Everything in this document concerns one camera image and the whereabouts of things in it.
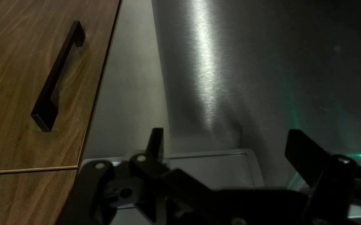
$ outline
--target wood grain surface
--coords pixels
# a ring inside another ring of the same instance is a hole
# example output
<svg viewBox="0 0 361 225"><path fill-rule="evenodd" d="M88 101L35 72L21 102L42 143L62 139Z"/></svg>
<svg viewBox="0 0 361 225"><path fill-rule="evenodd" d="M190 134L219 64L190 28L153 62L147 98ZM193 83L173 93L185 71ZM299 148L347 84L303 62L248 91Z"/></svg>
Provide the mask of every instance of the wood grain surface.
<svg viewBox="0 0 361 225"><path fill-rule="evenodd" d="M76 167L120 0L0 0L0 171ZM30 117L73 19L86 32L53 92L51 132Z"/></svg>
<svg viewBox="0 0 361 225"><path fill-rule="evenodd" d="M0 225L55 223L76 171L0 174Z"/></svg>

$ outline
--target black cabinet handle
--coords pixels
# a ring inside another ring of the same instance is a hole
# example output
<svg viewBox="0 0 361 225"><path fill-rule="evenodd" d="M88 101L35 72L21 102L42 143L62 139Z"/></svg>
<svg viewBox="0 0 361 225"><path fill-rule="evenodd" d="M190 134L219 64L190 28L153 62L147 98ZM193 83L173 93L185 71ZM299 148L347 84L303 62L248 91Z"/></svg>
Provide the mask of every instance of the black cabinet handle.
<svg viewBox="0 0 361 225"><path fill-rule="evenodd" d="M81 27L80 21L73 21L66 36L66 39L61 49L58 51L55 63L43 83L38 98L35 102L31 111L31 117L43 132L50 132L52 129L57 114L57 108L51 101L51 94L56 86L58 74L61 73L63 64L66 62L66 57L70 52L71 43L73 42L76 43L76 46L82 46L83 39L85 32Z"/></svg>

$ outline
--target metal screw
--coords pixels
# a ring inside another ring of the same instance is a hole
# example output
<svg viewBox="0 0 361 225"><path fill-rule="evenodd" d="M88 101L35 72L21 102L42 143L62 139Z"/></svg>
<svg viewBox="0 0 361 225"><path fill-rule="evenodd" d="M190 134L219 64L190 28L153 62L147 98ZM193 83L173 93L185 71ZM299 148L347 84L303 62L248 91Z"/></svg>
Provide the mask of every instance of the metal screw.
<svg viewBox="0 0 361 225"><path fill-rule="evenodd" d="M105 167L103 162L95 163L95 168L97 168L97 169L102 169L103 167Z"/></svg>
<svg viewBox="0 0 361 225"><path fill-rule="evenodd" d="M338 159L342 162L342 163L349 163L351 159L348 159L347 157L338 157Z"/></svg>
<svg viewBox="0 0 361 225"><path fill-rule="evenodd" d="M329 225L329 222L327 222L327 219L321 218L321 217L316 217L312 221L313 225Z"/></svg>
<svg viewBox="0 0 361 225"><path fill-rule="evenodd" d="M138 156L137 156L137 161L142 162L142 161L145 161L145 159L146 159L145 154L138 154Z"/></svg>
<svg viewBox="0 0 361 225"><path fill-rule="evenodd" d="M247 225L242 217L233 217L231 225Z"/></svg>

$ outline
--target wooden drawer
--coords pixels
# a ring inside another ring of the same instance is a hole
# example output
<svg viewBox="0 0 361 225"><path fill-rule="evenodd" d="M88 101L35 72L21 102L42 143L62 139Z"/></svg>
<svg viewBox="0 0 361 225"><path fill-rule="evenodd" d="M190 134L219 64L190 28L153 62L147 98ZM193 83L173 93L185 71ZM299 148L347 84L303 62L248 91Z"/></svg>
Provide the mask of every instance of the wooden drawer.
<svg viewBox="0 0 361 225"><path fill-rule="evenodd" d="M0 225L55 223L76 171L0 174Z"/></svg>
<svg viewBox="0 0 361 225"><path fill-rule="evenodd" d="M0 0L0 172L75 168L118 0ZM53 91L57 117L42 132L30 112L72 22L85 29Z"/></svg>

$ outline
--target cabinet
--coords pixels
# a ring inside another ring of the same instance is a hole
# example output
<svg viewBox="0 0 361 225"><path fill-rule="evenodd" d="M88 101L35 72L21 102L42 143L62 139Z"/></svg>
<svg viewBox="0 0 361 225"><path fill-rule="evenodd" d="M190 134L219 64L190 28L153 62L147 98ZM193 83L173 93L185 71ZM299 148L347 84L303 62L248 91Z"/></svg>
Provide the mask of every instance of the cabinet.
<svg viewBox="0 0 361 225"><path fill-rule="evenodd" d="M120 0L0 0L0 223L53 223L73 182ZM30 116L73 21L42 131Z"/></svg>

